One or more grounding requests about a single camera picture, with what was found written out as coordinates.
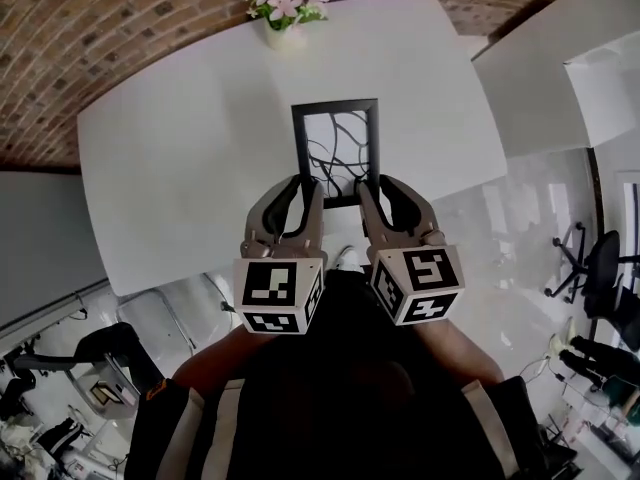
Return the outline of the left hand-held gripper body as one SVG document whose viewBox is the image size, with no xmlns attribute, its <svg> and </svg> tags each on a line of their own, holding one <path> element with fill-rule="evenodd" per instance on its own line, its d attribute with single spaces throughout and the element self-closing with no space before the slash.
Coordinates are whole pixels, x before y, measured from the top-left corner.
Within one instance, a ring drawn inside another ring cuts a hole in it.
<svg viewBox="0 0 640 480">
<path fill-rule="evenodd" d="M 235 312 L 255 334 L 304 335 L 325 288 L 321 232 L 248 232 L 234 261 Z"/>
</svg>

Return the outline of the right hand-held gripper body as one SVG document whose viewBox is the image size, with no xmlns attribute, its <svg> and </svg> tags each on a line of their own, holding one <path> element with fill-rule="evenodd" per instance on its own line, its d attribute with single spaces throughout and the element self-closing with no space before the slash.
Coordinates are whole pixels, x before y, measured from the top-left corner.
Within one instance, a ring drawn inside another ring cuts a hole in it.
<svg viewBox="0 0 640 480">
<path fill-rule="evenodd" d="M 446 319 L 465 290 L 460 256 L 437 228 L 369 233 L 370 287 L 396 326 Z"/>
</svg>

